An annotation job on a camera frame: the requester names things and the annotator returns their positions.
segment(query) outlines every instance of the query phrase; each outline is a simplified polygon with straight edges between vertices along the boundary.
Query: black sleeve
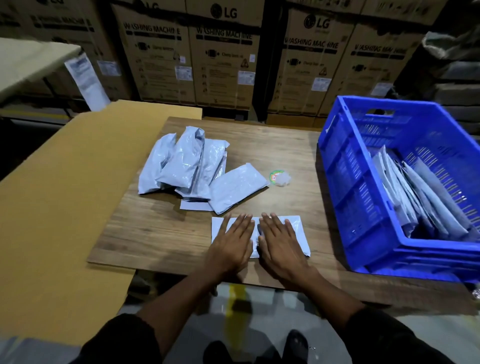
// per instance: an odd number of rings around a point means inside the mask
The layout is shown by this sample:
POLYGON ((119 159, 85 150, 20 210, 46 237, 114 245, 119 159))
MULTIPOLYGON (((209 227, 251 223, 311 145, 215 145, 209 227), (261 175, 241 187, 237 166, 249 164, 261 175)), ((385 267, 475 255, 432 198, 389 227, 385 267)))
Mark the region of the black sleeve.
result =
POLYGON ((400 321, 373 308, 366 307, 354 314, 342 336, 354 364, 453 364, 400 321))
POLYGON ((71 364, 162 363, 153 328, 135 315, 108 321, 71 364))

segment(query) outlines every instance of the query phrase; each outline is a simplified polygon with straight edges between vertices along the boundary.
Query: round sticker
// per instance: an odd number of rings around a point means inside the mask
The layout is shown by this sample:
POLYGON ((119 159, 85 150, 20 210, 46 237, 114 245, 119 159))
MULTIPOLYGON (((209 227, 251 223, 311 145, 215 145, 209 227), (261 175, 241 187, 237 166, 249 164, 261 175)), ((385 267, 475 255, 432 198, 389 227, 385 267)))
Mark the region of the round sticker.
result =
POLYGON ((283 172, 285 172, 285 171, 284 171, 284 170, 275 170, 275 171, 273 171, 272 173, 270 173, 270 181, 271 181, 273 184, 275 184, 276 176, 277 176, 278 174, 283 173, 283 172))

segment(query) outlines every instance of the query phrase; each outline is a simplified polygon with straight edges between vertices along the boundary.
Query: gray floor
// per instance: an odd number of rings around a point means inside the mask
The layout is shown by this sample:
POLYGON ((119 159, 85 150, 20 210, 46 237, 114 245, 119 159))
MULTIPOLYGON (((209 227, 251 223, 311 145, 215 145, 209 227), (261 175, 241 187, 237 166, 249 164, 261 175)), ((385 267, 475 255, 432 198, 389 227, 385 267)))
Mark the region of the gray floor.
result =
MULTIPOLYGON (((123 306, 134 313, 138 305, 123 306)), ((457 364, 477 364, 480 358, 480 315, 406 315, 398 319, 416 335, 457 364)), ((221 284, 218 296, 202 302, 185 325, 166 363, 201 363, 208 343, 223 341, 237 361, 280 354, 291 329, 309 342, 309 363, 351 363, 347 350, 330 324, 321 319, 303 295, 288 291, 221 284)), ((78 347, 34 339, 0 340, 0 364, 67 363, 78 347)))

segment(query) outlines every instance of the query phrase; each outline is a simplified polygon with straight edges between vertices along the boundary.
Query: hand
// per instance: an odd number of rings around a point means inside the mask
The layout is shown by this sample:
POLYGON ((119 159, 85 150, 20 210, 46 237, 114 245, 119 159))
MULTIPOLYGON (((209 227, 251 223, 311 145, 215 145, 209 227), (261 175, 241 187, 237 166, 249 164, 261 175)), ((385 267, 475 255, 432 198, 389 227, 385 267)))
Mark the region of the hand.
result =
POLYGON ((258 238, 261 259, 280 278, 299 286, 304 275, 310 270, 307 258, 297 241, 289 220, 282 224, 274 213, 271 218, 262 213, 260 228, 263 236, 258 238))
POLYGON ((227 273, 242 270, 248 263, 253 251, 250 240, 255 222, 252 215, 240 214, 227 231, 231 214, 223 219, 218 235, 208 249, 205 269, 214 271, 220 279, 227 273))

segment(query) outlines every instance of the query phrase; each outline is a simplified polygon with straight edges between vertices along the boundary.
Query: forearm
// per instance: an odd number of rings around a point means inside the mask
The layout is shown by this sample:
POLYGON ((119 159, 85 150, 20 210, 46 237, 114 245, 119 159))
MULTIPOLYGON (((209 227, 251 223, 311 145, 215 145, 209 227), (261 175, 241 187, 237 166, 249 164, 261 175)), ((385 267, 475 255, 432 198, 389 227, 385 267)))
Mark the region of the forearm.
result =
POLYGON ((362 302, 323 278, 313 267, 308 267, 301 275, 298 285, 339 334, 345 328, 348 320, 365 307, 362 302))
POLYGON ((214 271, 199 269, 145 304, 137 313, 153 327, 163 357, 170 350, 198 302, 219 282, 220 278, 214 271))

